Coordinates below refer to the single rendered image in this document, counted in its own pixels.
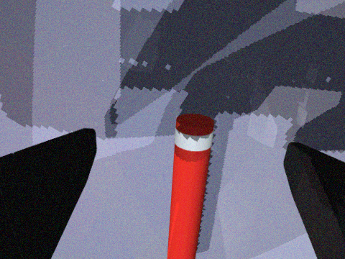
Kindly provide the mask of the dark red peg with white band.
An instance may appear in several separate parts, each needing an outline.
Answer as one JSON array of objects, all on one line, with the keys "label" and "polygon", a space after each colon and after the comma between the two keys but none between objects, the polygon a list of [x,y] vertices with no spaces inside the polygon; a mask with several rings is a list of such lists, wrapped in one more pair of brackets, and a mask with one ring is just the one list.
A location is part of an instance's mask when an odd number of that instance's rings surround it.
[{"label": "dark red peg with white band", "polygon": [[176,117],[167,259],[196,259],[213,123],[196,113]]}]

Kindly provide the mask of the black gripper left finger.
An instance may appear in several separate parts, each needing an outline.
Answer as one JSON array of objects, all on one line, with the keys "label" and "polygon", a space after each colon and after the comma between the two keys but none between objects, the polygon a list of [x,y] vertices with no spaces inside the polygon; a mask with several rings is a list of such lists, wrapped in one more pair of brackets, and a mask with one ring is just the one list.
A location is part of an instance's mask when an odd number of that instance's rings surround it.
[{"label": "black gripper left finger", "polygon": [[96,150],[84,127],[0,156],[0,259],[52,259]]}]

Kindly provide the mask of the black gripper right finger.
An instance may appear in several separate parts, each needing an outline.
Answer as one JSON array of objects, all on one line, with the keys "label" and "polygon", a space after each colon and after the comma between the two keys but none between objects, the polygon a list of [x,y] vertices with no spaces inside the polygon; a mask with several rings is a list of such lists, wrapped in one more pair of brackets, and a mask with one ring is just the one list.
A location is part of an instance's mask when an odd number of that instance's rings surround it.
[{"label": "black gripper right finger", "polygon": [[345,162],[290,142],[285,175],[317,259],[345,259]]}]

